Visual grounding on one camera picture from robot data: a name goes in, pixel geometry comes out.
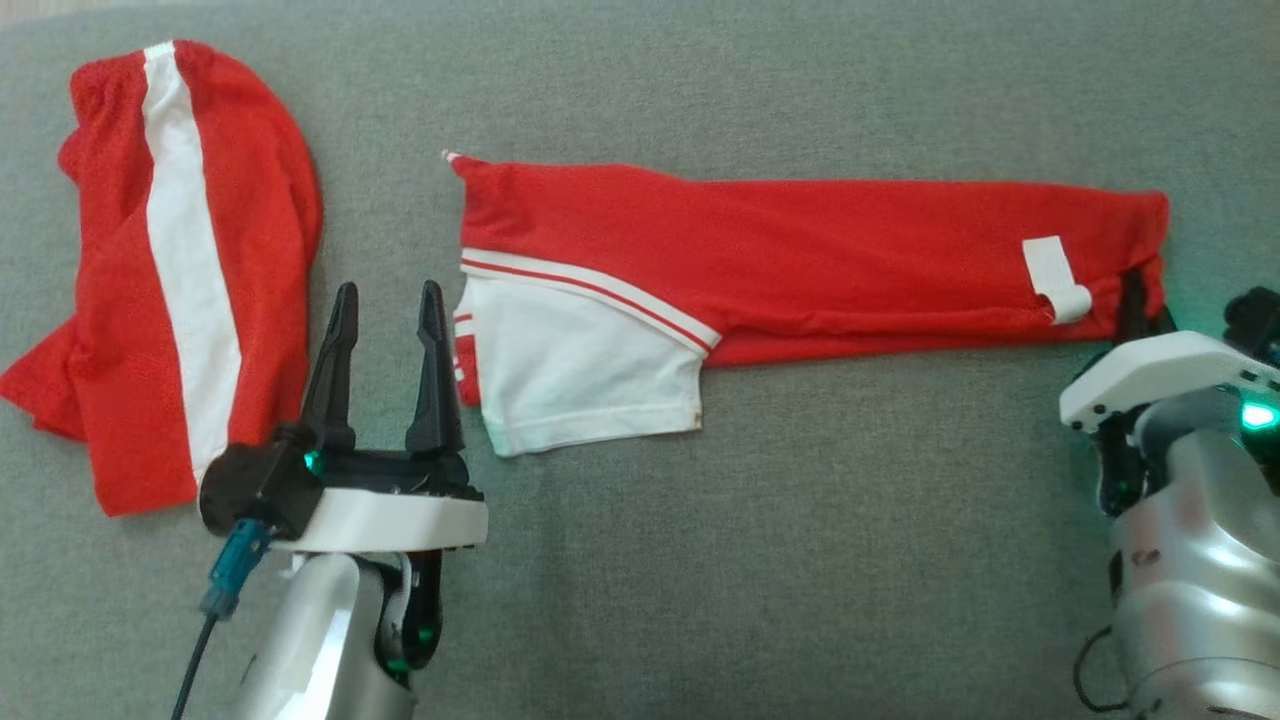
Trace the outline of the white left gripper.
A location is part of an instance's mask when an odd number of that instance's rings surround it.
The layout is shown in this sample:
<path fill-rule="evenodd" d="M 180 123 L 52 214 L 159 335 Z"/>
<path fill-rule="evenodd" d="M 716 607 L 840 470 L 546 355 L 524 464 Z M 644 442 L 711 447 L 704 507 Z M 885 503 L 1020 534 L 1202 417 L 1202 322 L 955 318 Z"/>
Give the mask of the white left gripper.
<path fill-rule="evenodd" d="M 484 544 L 489 509 L 457 455 L 465 448 L 449 318 L 442 287 L 422 283 L 417 337 L 422 365 L 408 452 L 351 451 L 351 359 L 358 343 L 358 288 L 343 283 L 317 352 L 301 420 L 324 491 L 305 530 L 276 546 L 296 553 L 417 553 Z"/>

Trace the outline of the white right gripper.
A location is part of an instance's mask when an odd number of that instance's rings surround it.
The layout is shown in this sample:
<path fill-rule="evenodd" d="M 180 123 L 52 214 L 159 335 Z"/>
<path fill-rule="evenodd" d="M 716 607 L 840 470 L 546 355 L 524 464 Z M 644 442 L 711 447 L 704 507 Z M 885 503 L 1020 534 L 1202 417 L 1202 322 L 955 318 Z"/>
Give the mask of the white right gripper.
<path fill-rule="evenodd" d="M 1166 305 L 1147 313 L 1140 269 L 1123 275 L 1115 348 L 1103 354 L 1059 396 L 1059 419 L 1093 433 L 1115 414 L 1217 386 L 1277 396 L 1275 366 L 1194 331 L 1178 331 Z"/>

